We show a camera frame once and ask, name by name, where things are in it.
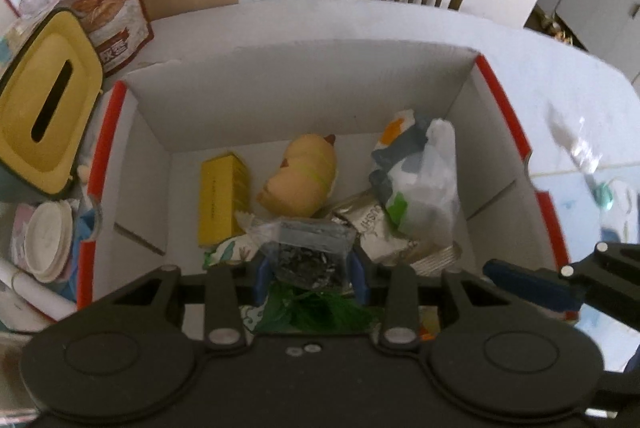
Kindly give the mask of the silver foil bag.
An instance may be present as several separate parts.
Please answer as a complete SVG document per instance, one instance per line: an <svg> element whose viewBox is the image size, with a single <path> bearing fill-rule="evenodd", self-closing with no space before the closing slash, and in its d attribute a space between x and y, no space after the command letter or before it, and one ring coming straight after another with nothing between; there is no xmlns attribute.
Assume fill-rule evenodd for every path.
<svg viewBox="0 0 640 428"><path fill-rule="evenodd" d="M361 249L374 263L386 266L405 263L419 276L437 276L461 260L457 244L439 247L431 240L416 240L399 232L372 191L329 207L326 218L352 227Z"/></svg>

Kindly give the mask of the green white drawstring pouch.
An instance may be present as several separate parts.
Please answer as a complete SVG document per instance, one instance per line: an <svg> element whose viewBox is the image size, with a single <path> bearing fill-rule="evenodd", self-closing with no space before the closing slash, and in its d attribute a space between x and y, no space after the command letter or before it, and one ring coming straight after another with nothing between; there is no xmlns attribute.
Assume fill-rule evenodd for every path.
<svg viewBox="0 0 640 428"><path fill-rule="evenodd" d="M247 233L229 237L220 243L208 247L204 251L203 270L218 263L236 264L240 262L250 262L258 252L254 240ZM242 305L240 307L241 317L247 333L254 335L257 327L264 316L264 305Z"/></svg>

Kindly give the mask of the black items small bag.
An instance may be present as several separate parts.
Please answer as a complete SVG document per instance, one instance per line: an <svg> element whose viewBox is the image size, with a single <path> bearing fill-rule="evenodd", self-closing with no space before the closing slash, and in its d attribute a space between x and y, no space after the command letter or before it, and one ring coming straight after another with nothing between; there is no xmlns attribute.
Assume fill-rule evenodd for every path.
<svg viewBox="0 0 640 428"><path fill-rule="evenodd" d="M308 291L349 287L348 259L357 232L331 220L253 219L246 229L282 283Z"/></svg>

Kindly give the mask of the teal round sharpener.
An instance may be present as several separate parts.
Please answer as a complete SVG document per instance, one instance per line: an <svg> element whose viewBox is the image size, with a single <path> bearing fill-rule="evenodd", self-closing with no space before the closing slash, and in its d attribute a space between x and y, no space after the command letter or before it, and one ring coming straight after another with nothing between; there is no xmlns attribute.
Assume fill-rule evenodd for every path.
<svg viewBox="0 0 640 428"><path fill-rule="evenodd" d="M610 183L598 183L592 190L597 206L603 211L613 209L615 196Z"/></svg>

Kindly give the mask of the yellow plush toy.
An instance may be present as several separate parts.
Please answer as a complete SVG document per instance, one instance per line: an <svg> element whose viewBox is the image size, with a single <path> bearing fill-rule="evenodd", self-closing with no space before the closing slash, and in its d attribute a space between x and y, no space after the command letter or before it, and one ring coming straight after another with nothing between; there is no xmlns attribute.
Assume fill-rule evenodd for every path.
<svg viewBox="0 0 640 428"><path fill-rule="evenodd" d="M288 144L278 171L264 184L257 202L284 217L310 218L326 202L337 174L333 134L304 134Z"/></svg>

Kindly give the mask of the yellow rectangular box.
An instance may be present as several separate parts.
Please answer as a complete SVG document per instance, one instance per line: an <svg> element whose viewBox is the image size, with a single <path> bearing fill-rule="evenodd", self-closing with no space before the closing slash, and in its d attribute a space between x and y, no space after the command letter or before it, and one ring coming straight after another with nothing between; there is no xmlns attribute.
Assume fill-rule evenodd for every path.
<svg viewBox="0 0 640 428"><path fill-rule="evenodd" d="M198 192L198 245L213 247L241 235L237 212L250 211L250 172L233 153L208 159L201 165Z"/></svg>

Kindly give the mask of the clear bag with blue card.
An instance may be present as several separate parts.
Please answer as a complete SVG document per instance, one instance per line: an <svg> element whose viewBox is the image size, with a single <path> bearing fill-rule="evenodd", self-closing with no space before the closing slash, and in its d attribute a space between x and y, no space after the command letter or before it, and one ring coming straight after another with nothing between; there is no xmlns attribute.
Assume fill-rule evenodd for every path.
<svg viewBox="0 0 640 428"><path fill-rule="evenodd" d="M386 125L371 158L370 185L396 229L439 247L451 245L460 212L452 124L401 110Z"/></svg>

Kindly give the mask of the red cardboard box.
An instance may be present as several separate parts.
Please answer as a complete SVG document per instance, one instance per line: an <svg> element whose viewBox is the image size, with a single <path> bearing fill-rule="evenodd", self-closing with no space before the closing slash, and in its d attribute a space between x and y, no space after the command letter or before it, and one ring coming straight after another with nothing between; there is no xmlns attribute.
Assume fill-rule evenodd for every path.
<svg viewBox="0 0 640 428"><path fill-rule="evenodd" d="M530 164L552 148L540 76L466 46L303 40L166 62L116 82L87 135L93 237L77 303L248 238L238 211L311 218L392 183L382 203L419 243L556 270L570 258Z"/></svg>

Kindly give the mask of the stack of white plates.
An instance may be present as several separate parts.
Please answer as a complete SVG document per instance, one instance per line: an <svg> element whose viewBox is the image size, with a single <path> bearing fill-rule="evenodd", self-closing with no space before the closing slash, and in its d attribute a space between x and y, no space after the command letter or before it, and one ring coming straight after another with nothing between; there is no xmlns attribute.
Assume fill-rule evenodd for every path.
<svg viewBox="0 0 640 428"><path fill-rule="evenodd" d="M51 284L70 261L73 236L73 208L67 200L36 207L20 203L12 227L11 260L40 283Z"/></svg>

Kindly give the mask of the yellow green tissue box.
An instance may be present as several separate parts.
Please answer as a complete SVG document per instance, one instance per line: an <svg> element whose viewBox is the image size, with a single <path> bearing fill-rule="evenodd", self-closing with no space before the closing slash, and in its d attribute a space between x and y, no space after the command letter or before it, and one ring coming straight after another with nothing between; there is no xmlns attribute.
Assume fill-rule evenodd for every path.
<svg viewBox="0 0 640 428"><path fill-rule="evenodd" d="M98 54L71 10L43 18L1 76L1 200L57 199L102 90Z"/></svg>

